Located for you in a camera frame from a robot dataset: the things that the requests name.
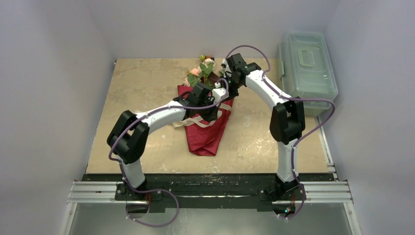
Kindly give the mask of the peach flower stem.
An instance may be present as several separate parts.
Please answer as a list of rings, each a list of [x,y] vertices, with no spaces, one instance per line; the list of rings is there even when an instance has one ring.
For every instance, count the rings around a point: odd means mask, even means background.
[[[200,67],[187,71],[187,77],[184,80],[184,84],[188,87],[194,87],[198,83],[202,82],[203,73]]]

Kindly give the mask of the pale pink flower stem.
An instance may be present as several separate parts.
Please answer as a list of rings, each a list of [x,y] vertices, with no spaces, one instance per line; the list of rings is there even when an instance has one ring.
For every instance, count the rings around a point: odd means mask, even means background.
[[[220,77],[226,77],[226,73],[229,72],[229,67],[226,59],[223,59],[221,65],[219,67],[219,75]]]

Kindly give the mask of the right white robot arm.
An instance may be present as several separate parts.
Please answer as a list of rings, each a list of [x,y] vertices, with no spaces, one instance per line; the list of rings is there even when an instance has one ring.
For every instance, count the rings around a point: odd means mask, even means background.
[[[222,62],[230,97],[245,86],[254,91],[271,109],[269,131],[278,147],[278,167],[272,196],[287,199],[294,193],[298,183],[296,142],[305,130],[303,102],[293,101],[282,92],[257,63],[246,63],[241,54],[234,54]]]

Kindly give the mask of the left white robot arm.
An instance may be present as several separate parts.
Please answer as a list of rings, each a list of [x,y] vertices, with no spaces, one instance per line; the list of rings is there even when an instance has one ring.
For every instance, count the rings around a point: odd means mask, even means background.
[[[207,121],[215,120],[220,104],[228,96],[229,85],[220,79],[213,89],[198,83],[191,91],[151,111],[135,114],[127,110],[121,113],[106,142],[110,147],[109,159],[119,164],[123,181],[128,185],[127,194],[133,200],[140,200],[150,193],[143,185],[145,176],[140,163],[148,136],[194,115]]]

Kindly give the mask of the dark red wrapping paper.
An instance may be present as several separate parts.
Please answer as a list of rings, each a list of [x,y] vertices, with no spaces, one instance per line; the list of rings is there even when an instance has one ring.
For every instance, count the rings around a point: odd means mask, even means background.
[[[231,99],[223,103],[232,107],[233,100]],[[218,122],[207,128],[201,128],[197,125],[182,126],[185,130],[189,151],[197,156],[215,156],[230,115],[231,111],[225,111]]]

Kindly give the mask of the white flower stem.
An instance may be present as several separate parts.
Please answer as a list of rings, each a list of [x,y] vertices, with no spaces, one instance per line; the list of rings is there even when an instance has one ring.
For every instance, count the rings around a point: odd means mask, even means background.
[[[208,87],[214,87],[213,83],[209,79],[210,74],[215,69],[215,61],[214,58],[210,56],[200,55],[200,64],[198,66],[198,69],[200,70],[199,78],[202,83],[207,85]]]

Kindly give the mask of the cream ribbon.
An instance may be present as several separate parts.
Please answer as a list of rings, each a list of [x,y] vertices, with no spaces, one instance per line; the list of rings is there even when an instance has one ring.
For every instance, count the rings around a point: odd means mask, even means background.
[[[207,122],[205,124],[204,123],[204,120],[203,120],[203,118],[201,116],[196,116],[196,117],[187,118],[187,119],[182,120],[182,121],[174,122],[174,123],[172,123],[172,126],[174,128],[178,128],[178,127],[182,127],[182,126],[197,125],[197,126],[199,126],[201,128],[207,128],[207,127],[210,127],[210,126],[214,125],[216,122],[218,122],[219,119],[221,118],[221,116],[224,115],[225,111],[231,111],[231,110],[232,110],[232,107],[231,106],[229,106],[229,105],[227,105],[225,103],[222,103],[220,105],[219,110],[218,110],[217,119],[216,120],[209,121],[209,122]]]

